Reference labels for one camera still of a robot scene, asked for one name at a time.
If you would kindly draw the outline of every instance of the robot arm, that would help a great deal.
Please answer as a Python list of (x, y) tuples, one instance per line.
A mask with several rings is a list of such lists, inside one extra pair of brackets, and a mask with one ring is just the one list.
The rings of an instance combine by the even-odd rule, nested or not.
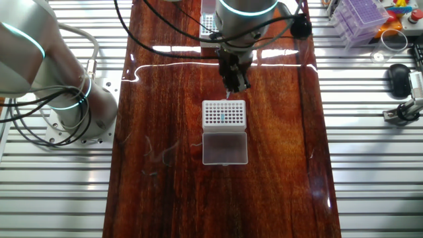
[[(113, 123), (116, 101), (91, 80), (66, 46), (47, 2), (0, 0), (0, 97), (17, 98), (31, 89), (60, 85), (80, 88), (88, 98), (93, 123), (87, 137), (102, 133)], [(55, 91), (35, 94), (42, 98), (52, 93)], [(72, 127), (80, 121), (78, 103), (72, 95), (62, 95), (48, 104), (64, 126)]]
[[(228, 38), (269, 21), (276, 8), (283, 17), (291, 16), (287, 6), (278, 0), (216, 0), (216, 27), (223, 38)], [(293, 23), (294, 20), (288, 20), (288, 27)], [(302, 26), (306, 26), (306, 29), (300, 32), (310, 35), (311, 25), (308, 23)], [(297, 25), (295, 28), (302, 29), (302, 26)], [(250, 88), (247, 70), (252, 63), (252, 51), (255, 42), (266, 34), (268, 27), (264, 26), (241, 38), (221, 44), (217, 51), (220, 57), (219, 73), (229, 92), (238, 93)]]

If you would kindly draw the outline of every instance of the wooden table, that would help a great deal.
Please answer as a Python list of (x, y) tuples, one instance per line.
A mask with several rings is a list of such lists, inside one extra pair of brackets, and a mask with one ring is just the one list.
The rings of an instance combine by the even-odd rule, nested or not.
[[(151, 2), (198, 35), (172, 4)], [(181, 7), (199, 18), (200, 1)], [(155, 49), (200, 55), (142, 1), (130, 25)], [(249, 163), (204, 166), (202, 101), (225, 99), (217, 62), (164, 58), (129, 40), (104, 237), (340, 237), (313, 52), (312, 39), (291, 38), (258, 51), (252, 88), (230, 98), (247, 104)]]

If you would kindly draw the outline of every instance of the wire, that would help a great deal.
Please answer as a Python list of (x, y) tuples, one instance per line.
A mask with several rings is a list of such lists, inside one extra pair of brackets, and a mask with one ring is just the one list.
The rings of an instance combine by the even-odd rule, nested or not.
[[(19, 111), (19, 107), (15, 107), (15, 110), (17, 112), (17, 115), (20, 116), (20, 111)], [(33, 135), (35, 138), (39, 139), (42, 143), (38, 143), (37, 141), (33, 141), (29, 138), (27, 138), (26, 136), (24, 136), (24, 133), (22, 133), (22, 131), (20, 130), (20, 128), (17, 125), (16, 120), (13, 121), (13, 125), (15, 125), (15, 128), (19, 131), (19, 133), (24, 136), (24, 138), (26, 138), (27, 140), (29, 140), (30, 142), (36, 144), (36, 145), (47, 145), (47, 146), (56, 146), (56, 145), (61, 145), (63, 143), (67, 143), (67, 141), (69, 141), (78, 131), (79, 128), (77, 128), (68, 138), (64, 139), (63, 141), (53, 144), (51, 142), (48, 142), (42, 138), (40, 138), (39, 136), (37, 136), (31, 129), (28, 128), (28, 126), (26, 125), (25, 121), (23, 120), (23, 118), (20, 119), (21, 124), (24, 126), (24, 128), (31, 134)]]
[(100, 50), (100, 45), (98, 44), (97, 39), (93, 35), (89, 34), (88, 32), (84, 30), (81, 30), (79, 28), (69, 26), (63, 23), (59, 23), (59, 28), (61, 28), (62, 30), (73, 32), (81, 36), (85, 36), (88, 40), (90, 40), (94, 44), (94, 52), (93, 52), (93, 55), (91, 56), (91, 59), (95, 60), (97, 58), (98, 51)]
[(231, 37), (228, 37), (228, 38), (223, 38), (223, 39), (220, 39), (220, 40), (209, 40), (209, 39), (205, 39), (205, 38), (199, 38), (199, 37), (197, 37), (197, 36), (193, 36), (193, 35), (190, 35), (190, 34), (188, 34), (188, 33), (186, 33), (186, 32), (184, 32), (184, 31), (182, 31), (181, 29), (179, 29), (179, 28), (177, 28), (177, 27), (175, 27), (172, 23), (170, 23), (164, 16), (162, 16), (162, 15), (160, 15), (160, 13), (158, 13), (155, 9), (154, 9), (154, 7), (148, 2), (148, 0), (143, 0), (144, 1), (144, 3), (148, 6), (148, 8), (150, 8), (150, 10), (157, 16), (157, 17), (159, 17), (163, 22), (165, 22), (168, 26), (170, 26), (173, 30), (175, 30), (175, 31), (177, 31), (177, 32), (179, 32), (179, 33), (181, 33), (182, 35), (184, 35), (184, 36), (186, 36), (186, 37), (188, 37), (188, 38), (191, 38), (191, 39), (193, 39), (193, 40), (197, 40), (197, 41), (199, 41), (199, 42), (205, 42), (205, 43), (226, 43), (226, 42), (230, 42), (230, 41), (232, 41), (232, 40), (236, 40), (236, 39), (239, 39), (239, 38), (241, 38), (241, 37), (243, 37), (244, 35), (246, 35), (246, 34), (249, 34), (249, 33), (251, 33), (251, 32), (253, 32), (253, 31), (255, 31), (255, 30), (258, 30), (258, 29), (260, 29), (260, 28), (262, 28), (262, 27), (264, 27), (264, 26), (267, 26), (267, 25), (269, 25), (269, 24), (272, 24), (272, 23), (275, 23), (275, 22), (278, 22), (278, 21), (281, 21), (281, 20), (288, 20), (288, 19), (296, 19), (296, 18), (298, 18), (299, 16), (297, 15), (298, 13), (296, 13), (296, 14), (294, 14), (294, 15), (291, 15), (291, 16), (286, 16), (286, 17), (277, 17), (277, 18), (274, 18), (274, 19), (271, 19), (271, 20), (268, 20), (268, 21), (266, 21), (266, 22), (263, 22), (263, 23), (261, 23), (261, 24), (259, 24), (259, 25), (257, 25), (257, 26), (255, 26), (255, 27), (253, 27), (253, 28), (251, 28), (251, 29), (249, 29), (249, 30), (246, 30), (246, 31), (244, 31), (244, 32), (242, 32), (242, 33), (240, 33), (240, 34), (237, 34), (237, 35), (235, 35), (235, 36), (231, 36)]
[(54, 127), (52, 125), (52, 123), (47, 119), (47, 116), (44, 114), (44, 112), (42, 112), (42, 109), (40, 109), (40, 114), (41, 114), (41, 117), (44, 119), (44, 121), (47, 123), (47, 125), (49, 125), (51, 128), (53, 128), (53, 129), (55, 129), (59, 132), (67, 132), (67, 130), (62, 130), (62, 129)]
[(179, 5), (178, 5), (178, 3), (177, 2), (173, 2), (173, 5), (181, 12), (181, 13), (183, 13), (185, 16), (187, 16), (187, 17), (189, 17), (189, 18), (191, 18), (191, 20), (193, 20), (194, 22), (197, 22), (197, 24), (199, 24), (200, 26), (202, 26), (204, 29), (206, 29), (206, 30), (208, 30), (208, 31), (210, 31), (210, 32), (212, 32), (212, 33), (218, 33), (218, 32), (216, 32), (216, 31), (214, 31), (214, 30), (211, 30), (210, 28), (208, 28), (208, 27), (206, 27), (206, 26), (204, 26), (203, 24), (201, 24), (201, 22), (199, 22), (198, 20), (196, 20), (194, 17), (191, 17), (191, 15), (189, 15), (188, 13), (186, 13), (182, 8), (180, 8), (179, 7)]
[(40, 99), (37, 99), (37, 100), (34, 100), (34, 101), (20, 102), (20, 103), (0, 103), (0, 106), (28, 106), (28, 105), (36, 104), (38, 102), (43, 102), (43, 101), (51, 99), (51, 98), (52, 98), (51, 100), (53, 100), (53, 99), (57, 98), (58, 96), (60, 96), (64, 93), (69, 93), (70, 91), (71, 91), (70, 89), (64, 89), (64, 90), (58, 91), (56, 93), (53, 93), (53, 94), (48, 95), (44, 98), (40, 98)]
[[(35, 145), (42, 145), (42, 146), (49, 146), (49, 147), (55, 147), (55, 146), (63, 146), (63, 145), (69, 145), (71, 143), (74, 143), (75, 141), (79, 140), (81, 137), (83, 137), (83, 135), (85, 135), (85, 133), (87, 132), (87, 130), (89, 129), (89, 126), (91, 125), (91, 120), (92, 120), (92, 115), (91, 115), (91, 109), (89, 109), (89, 102), (88, 100), (84, 100), (85, 104), (87, 105), (87, 112), (88, 112), (88, 122), (87, 122), (87, 126), (85, 127), (85, 129), (81, 132), (81, 134), (79, 134), (74, 140), (71, 140), (71, 138), (79, 131), (79, 128), (81, 127), (81, 123), (79, 123), (79, 125), (77, 125), (77, 128), (75, 129), (75, 131), (66, 139), (64, 139), (63, 141), (59, 142), (59, 143), (50, 143), (49, 141), (46, 141), (42, 138), (40, 138), (39, 136), (37, 136), (31, 129), (28, 128), (28, 126), (25, 124), (25, 122), (23, 121), (23, 119), (20, 119), (20, 122), (22, 123), (22, 125), (24, 126), (24, 128), (26, 130), (28, 130), (28, 132), (30, 134), (32, 134), (35, 138), (39, 139), (41, 142), (38, 141), (34, 141), (30, 138), (28, 138), (23, 132), (22, 130), (18, 127), (16, 121), (13, 121), (13, 124), (15, 125), (15, 128), (19, 131), (19, 133), (29, 142), (35, 144)], [(82, 104), (79, 104), (79, 108), (81, 110), (81, 121), (83, 120), (83, 107)], [(16, 107), (18, 116), (20, 114), (19, 109)]]
[(46, 104), (48, 104), (49, 102), (54, 100), (58, 96), (60, 96), (60, 95), (57, 95), (57, 96), (52, 97), (48, 100), (45, 100), (42, 104), (38, 105), (35, 109), (31, 110), (30, 112), (28, 112), (26, 114), (23, 114), (23, 115), (20, 115), (20, 116), (17, 116), (17, 117), (12, 117), (12, 118), (8, 118), (8, 119), (0, 120), (0, 123), (13, 122), (15, 120), (19, 120), (21, 118), (25, 118), (27, 116), (30, 116), (30, 115), (34, 114), (36, 111), (38, 111), (40, 108), (42, 108), (43, 106), (45, 106)]
[(129, 28), (126, 26), (122, 15), (120, 14), (120, 10), (119, 10), (119, 6), (118, 6), (118, 1), (114, 0), (114, 7), (116, 9), (116, 13), (118, 14), (118, 18), (120, 21), (120, 24), (122, 24), (122, 27), (125, 29), (126, 33), (128, 33), (128, 36), (135, 42), (137, 43), (139, 46), (141, 46), (142, 48), (160, 55), (160, 56), (165, 56), (165, 57), (170, 57), (170, 58), (177, 58), (177, 59), (190, 59), (190, 60), (218, 60), (219, 57), (217, 56), (182, 56), (182, 55), (176, 55), (176, 54), (168, 54), (168, 53), (164, 53), (164, 52), (160, 52), (157, 50), (154, 50), (153, 48), (150, 48), (149, 46), (146, 46), (145, 44), (143, 44), (142, 42), (140, 42), (135, 36), (133, 36), (133, 34), (130, 32)]

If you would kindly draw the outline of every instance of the clear plastic lid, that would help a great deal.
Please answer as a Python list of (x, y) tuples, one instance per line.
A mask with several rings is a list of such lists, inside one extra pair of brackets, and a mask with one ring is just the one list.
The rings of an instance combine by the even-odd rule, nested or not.
[(249, 162), (247, 133), (204, 133), (204, 165), (246, 165)]

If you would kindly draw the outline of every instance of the metal grating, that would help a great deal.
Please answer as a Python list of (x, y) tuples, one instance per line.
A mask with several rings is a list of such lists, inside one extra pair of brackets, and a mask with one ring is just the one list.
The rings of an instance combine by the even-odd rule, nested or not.
[[(408, 100), (389, 96), (387, 68), (403, 63), (415, 69), (413, 60), (403, 52), (380, 66), (372, 64), (369, 47), (345, 52), (321, 1), (308, 2), (342, 236), (421, 238), (423, 121), (397, 128), (382, 117), (383, 110)], [(119, 3), (129, 23), (132, 0)], [(98, 38), (97, 76), (120, 83), (127, 36), (113, 2), (50, 4), (59, 21)], [(62, 33), (85, 64), (91, 43)], [(46, 133), (40, 115), (27, 122), (38, 134)], [(101, 237), (110, 159), (111, 150), (51, 154), (27, 143), (11, 128), (0, 163), (0, 237)]]

